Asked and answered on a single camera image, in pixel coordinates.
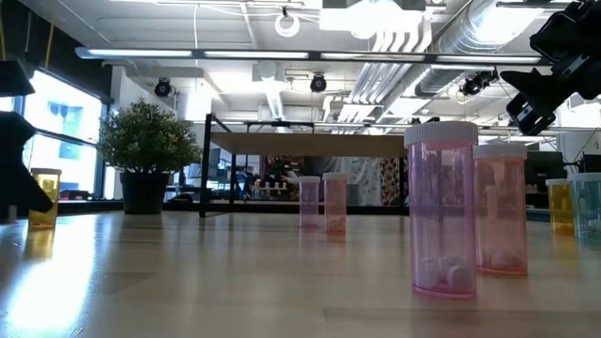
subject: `green leaves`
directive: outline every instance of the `green leaves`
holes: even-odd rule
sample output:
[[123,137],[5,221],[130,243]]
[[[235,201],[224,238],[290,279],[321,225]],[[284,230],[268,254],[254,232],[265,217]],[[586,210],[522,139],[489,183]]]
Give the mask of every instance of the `green leaves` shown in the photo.
[[136,173],[174,172],[200,162],[191,121],[144,99],[100,119],[98,151],[109,165]]

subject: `window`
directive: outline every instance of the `window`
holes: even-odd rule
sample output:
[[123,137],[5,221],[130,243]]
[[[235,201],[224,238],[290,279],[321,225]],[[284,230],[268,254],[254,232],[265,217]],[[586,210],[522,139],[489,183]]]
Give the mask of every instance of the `window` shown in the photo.
[[0,112],[12,112],[13,110],[12,98],[0,98]]
[[62,171],[60,191],[94,191],[96,148],[80,146],[37,134],[23,150],[28,169],[53,168]]
[[96,143],[100,129],[100,100],[35,71],[35,94],[25,98],[24,116],[34,127]]

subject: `black plant pot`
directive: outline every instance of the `black plant pot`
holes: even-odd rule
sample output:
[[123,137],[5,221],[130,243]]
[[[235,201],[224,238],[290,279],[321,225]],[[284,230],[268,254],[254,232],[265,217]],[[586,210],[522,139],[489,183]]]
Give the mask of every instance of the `black plant pot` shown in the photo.
[[161,213],[169,175],[125,172],[121,173],[120,177],[123,187],[123,210],[126,214]]

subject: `potted plant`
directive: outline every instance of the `potted plant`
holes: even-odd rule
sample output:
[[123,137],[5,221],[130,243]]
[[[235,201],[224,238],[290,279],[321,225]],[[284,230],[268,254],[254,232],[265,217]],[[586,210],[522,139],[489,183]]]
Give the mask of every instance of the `potted plant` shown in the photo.
[[122,171],[125,213],[161,213],[169,175],[200,161],[192,126],[144,99],[100,119],[98,151]]

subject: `table surface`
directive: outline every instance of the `table surface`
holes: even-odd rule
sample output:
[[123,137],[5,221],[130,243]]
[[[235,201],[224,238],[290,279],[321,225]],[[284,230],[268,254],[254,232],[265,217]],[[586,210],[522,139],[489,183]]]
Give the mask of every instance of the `table surface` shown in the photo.
[[408,221],[194,212],[0,225],[0,336],[594,337],[601,245],[529,223],[530,276],[478,277],[474,300],[411,291]]

